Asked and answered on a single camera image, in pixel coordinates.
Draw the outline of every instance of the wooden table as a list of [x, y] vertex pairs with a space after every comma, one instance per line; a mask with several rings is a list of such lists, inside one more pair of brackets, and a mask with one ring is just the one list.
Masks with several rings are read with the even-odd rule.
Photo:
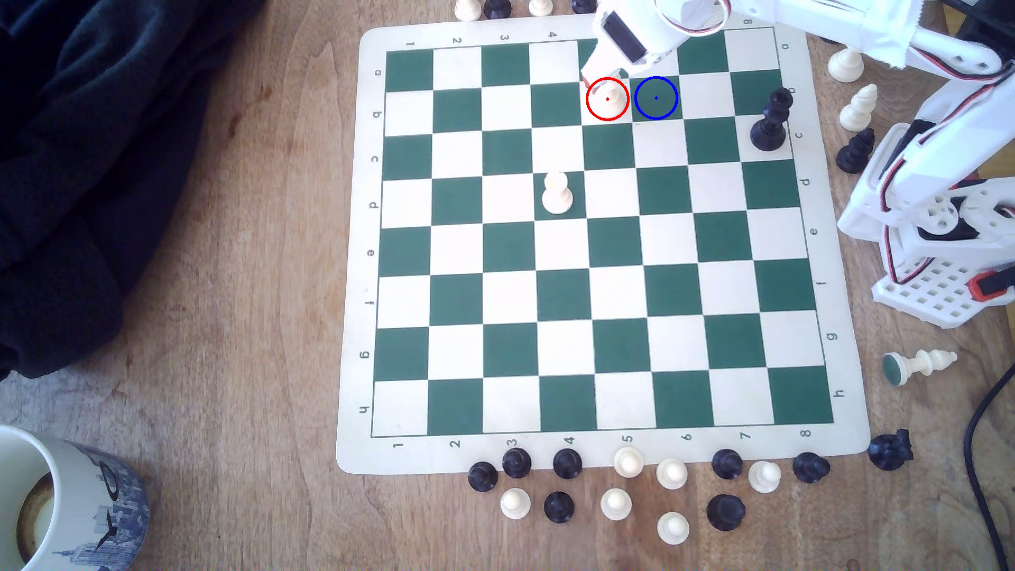
[[[359, 477], [335, 463], [349, 181], [359, 37], [370, 27], [444, 21], [451, 0], [274, 0], [219, 77], [188, 189], [131, 297], [123, 335], [99, 355], [39, 381], [0, 383], [0, 423], [90, 444], [137, 466], [152, 517], [137, 569], [991, 569], [961, 457], [965, 424], [1015, 349], [1004, 311], [942, 332], [871, 301], [877, 247], [841, 236], [875, 434], [911, 431], [917, 459], [881, 473], [865, 455], [832, 459], [821, 483], [769, 496], [705, 465], [666, 493], [646, 471], [624, 484], [625, 521], [598, 513], [620, 478], [589, 470], [566, 484], [526, 481], [537, 499], [565, 487], [566, 525], [538, 512], [504, 518], [465, 477]], [[516, 2], [516, 14], [526, 14]], [[557, 13], [567, 13], [557, 0]], [[811, 39], [826, 152], [848, 140], [837, 113], [867, 81], [878, 135], [911, 119], [940, 80], [868, 60], [864, 79], [832, 81], [836, 49]], [[830, 166], [837, 208], [856, 176]], [[948, 349], [959, 361], [902, 389], [884, 352]], [[980, 423], [976, 460], [1012, 546], [1015, 389]], [[717, 493], [747, 500], [734, 532], [713, 529]], [[680, 547], [656, 536], [660, 506], [691, 523]]]

